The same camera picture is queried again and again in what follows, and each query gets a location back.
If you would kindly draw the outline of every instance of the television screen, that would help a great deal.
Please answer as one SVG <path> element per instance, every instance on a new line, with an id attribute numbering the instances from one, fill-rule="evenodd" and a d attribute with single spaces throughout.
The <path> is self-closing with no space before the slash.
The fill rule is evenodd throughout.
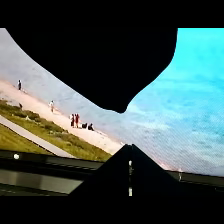
<path id="1" fill-rule="evenodd" d="M 224 29 L 179 29 L 171 64 L 118 114 L 47 72 L 2 28 L 0 148 L 107 161 L 135 144 L 166 170 L 223 176 L 223 72 Z"/>

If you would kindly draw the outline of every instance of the group of people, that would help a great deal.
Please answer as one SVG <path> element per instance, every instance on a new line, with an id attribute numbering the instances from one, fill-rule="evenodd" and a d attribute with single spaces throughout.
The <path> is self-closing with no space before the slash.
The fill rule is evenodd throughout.
<path id="1" fill-rule="evenodd" d="M 18 82 L 18 90 L 22 90 L 22 83 L 21 83 L 20 80 Z M 54 101 L 53 100 L 49 103 L 49 106 L 51 108 L 51 112 L 53 113 L 54 112 Z M 74 128 L 76 126 L 76 128 L 79 128 L 79 120 L 80 120 L 79 114 L 75 114 L 75 115 L 72 114 L 70 119 L 71 119 L 71 127 Z M 88 127 L 88 130 L 94 131 L 93 124 L 90 124 L 89 126 L 88 126 L 87 123 L 86 124 L 82 124 L 82 128 L 83 129 L 87 129 L 87 127 Z"/>

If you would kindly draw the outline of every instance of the sandy shoreline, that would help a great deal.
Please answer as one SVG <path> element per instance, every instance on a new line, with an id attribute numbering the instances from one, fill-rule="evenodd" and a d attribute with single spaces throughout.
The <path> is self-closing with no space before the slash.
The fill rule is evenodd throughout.
<path id="1" fill-rule="evenodd" d="M 71 128 L 69 117 L 66 117 L 59 110 L 52 113 L 47 104 L 41 102 L 26 92 L 17 90 L 17 88 L 7 81 L 0 80 L 0 98 L 22 104 L 24 110 L 30 110 L 38 113 L 40 117 L 45 118 L 48 121 L 53 121 L 63 129 L 68 130 L 69 133 L 74 134 L 80 139 L 103 149 L 111 155 L 114 155 L 123 146 L 122 143 L 111 139 L 106 134 L 98 130 L 96 132 L 92 132 L 86 129 Z"/>

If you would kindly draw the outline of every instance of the grass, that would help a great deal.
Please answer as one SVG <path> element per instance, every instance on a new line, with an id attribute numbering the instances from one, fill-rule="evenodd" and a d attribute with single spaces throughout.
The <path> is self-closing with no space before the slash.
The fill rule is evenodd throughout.
<path id="1" fill-rule="evenodd" d="M 0 115 L 79 159 L 105 162 L 111 157 L 102 149 L 41 118 L 39 114 L 22 111 L 19 107 L 8 105 L 7 101 L 0 100 Z"/>
<path id="2" fill-rule="evenodd" d="M 36 144 L 21 137 L 3 125 L 0 125 L 0 149 L 52 155 L 50 152 L 38 147 Z"/>

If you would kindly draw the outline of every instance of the turquoise water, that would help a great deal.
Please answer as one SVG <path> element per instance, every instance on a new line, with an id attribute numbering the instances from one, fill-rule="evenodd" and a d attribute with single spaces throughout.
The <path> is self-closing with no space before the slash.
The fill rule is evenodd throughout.
<path id="1" fill-rule="evenodd" d="M 103 110 L 30 59 L 0 29 L 0 78 L 108 135 L 136 144 L 159 163 L 224 176 L 224 29 L 179 29 L 169 67 L 124 114 Z"/>

